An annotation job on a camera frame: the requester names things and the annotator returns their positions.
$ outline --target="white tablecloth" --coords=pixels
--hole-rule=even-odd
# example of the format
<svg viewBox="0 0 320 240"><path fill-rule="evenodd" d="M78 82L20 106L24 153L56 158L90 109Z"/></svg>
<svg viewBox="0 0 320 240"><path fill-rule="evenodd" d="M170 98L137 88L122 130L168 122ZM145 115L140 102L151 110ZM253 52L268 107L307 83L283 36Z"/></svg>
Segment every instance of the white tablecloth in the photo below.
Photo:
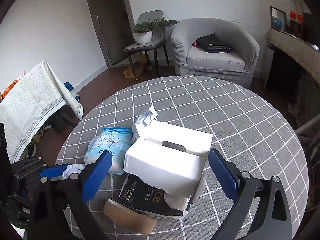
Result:
<svg viewBox="0 0 320 240"><path fill-rule="evenodd" d="M0 103L0 123L4 123L11 163L18 161L44 122L70 105L79 119L83 107L59 80L46 60L25 75Z"/></svg>

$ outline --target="diaper package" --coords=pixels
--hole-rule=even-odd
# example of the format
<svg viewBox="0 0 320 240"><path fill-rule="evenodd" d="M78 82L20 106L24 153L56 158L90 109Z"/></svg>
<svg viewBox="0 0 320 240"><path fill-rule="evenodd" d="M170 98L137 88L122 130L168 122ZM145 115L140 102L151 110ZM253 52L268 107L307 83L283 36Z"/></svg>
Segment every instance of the diaper package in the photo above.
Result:
<svg viewBox="0 0 320 240"><path fill-rule="evenodd" d="M129 128L104 128L99 136L89 143L88 151L84 155L84 163L94 163L103 151L112 154L112 165L108 173L123 174L124 155L132 145L132 130Z"/></svg>

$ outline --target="green plant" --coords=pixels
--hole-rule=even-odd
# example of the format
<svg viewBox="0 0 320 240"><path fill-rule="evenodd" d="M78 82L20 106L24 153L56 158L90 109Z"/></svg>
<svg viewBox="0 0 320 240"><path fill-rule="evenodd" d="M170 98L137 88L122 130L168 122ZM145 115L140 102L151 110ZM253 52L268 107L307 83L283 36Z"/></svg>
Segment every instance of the green plant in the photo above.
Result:
<svg viewBox="0 0 320 240"><path fill-rule="evenodd" d="M177 23L179 23L178 20L166 20L166 19L157 19L157 20L154 20L152 22L154 28L156 27L159 27L159 28L162 28L162 27L171 27L171 26L175 26Z"/></svg>
<svg viewBox="0 0 320 240"><path fill-rule="evenodd" d="M159 27L171 27L178 23L177 20L166 20L166 19L157 19L154 21L142 22L138 23L135 26L134 33L147 33L152 31L153 29Z"/></svg>
<svg viewBox="0 0 320 240"><path fill-rule="evenodd" d="M142 22L136 24L136 27L134 28L134 33L147 33L151 32L153 30L153 24L150 22Z"/></svg>

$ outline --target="round table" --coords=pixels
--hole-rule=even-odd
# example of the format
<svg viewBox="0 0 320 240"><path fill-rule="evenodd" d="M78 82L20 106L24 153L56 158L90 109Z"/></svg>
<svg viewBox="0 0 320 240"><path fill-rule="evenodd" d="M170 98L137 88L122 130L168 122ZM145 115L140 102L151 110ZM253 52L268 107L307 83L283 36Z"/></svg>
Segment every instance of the round table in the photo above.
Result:
<svg viewBox="0 0 320 240"><path fill-rule="evenodd" d="M286 119L272 105L227 81L172 76L123 89L78 124L61 149L57 163L82 163L89 141L102 128L131 128L149 106L159 113L158 121L212 133L212 148L217 148L240 171L249 171L261 179L279 176L286 190L295 235L308 197L308 169L302 147ZM121 228L102 213L106 199L118 198L126 174L108 175L89 208L110 239L210 239L233 202L225 197L208 164L205 169L209 173L207 185L188 215L182 220L156 217L157 224L148 238ZM254 199L238 237L250 228L258 202ZM80 235L70 210L66 210L66 216L70 216L73 233Z"/></svg>

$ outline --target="black tissue package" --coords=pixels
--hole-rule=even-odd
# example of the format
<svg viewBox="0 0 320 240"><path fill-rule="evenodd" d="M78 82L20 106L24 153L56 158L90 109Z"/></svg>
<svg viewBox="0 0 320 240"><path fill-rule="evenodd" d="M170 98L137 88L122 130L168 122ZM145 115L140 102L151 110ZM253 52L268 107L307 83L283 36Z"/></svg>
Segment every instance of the black tissue package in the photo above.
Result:
<svg viewBox="0 0 320 240"><path fill-rule="evenodd" d="M184 210L178 210L171 208L167 204L164 190L149 186L139 177L128 174L121 189L119 200L123 205L137 211L156 216L182 219L188 214L197 189L198 187L186 199L187 207Z"/></svg>

